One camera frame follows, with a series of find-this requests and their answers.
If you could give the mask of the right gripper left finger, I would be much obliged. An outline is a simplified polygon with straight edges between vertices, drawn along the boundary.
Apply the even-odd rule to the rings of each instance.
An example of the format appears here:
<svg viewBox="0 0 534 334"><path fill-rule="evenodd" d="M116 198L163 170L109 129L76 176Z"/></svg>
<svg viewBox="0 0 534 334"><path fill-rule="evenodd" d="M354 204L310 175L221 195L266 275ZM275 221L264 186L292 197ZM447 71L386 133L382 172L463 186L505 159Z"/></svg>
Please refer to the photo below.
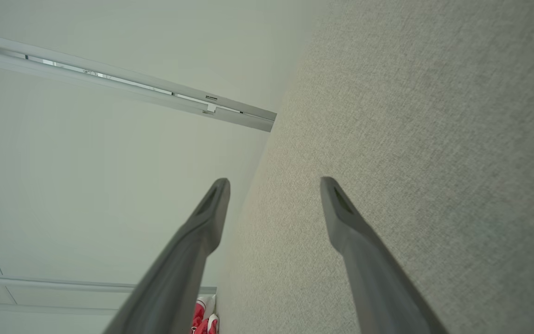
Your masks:
<svg viewBox="0 0 534 334"><path fill-rule="evenodd" d="M188 334L207 257L220 245L230 183L217 179L108 324L107 334Z"/></svg>

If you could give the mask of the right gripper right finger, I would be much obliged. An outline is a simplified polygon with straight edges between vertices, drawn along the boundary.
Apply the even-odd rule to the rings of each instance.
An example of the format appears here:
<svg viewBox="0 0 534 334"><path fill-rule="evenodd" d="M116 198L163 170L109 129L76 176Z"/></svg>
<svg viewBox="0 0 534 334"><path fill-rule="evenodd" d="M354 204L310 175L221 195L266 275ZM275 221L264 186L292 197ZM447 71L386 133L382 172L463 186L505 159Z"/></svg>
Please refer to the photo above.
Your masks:
<svg viewBox="0 0 534 334"><path fill-rule="evenodd" d="M360 331L445 334L437 315L337 180L322 177L320 194L329 240L347 269Z"/></svg>

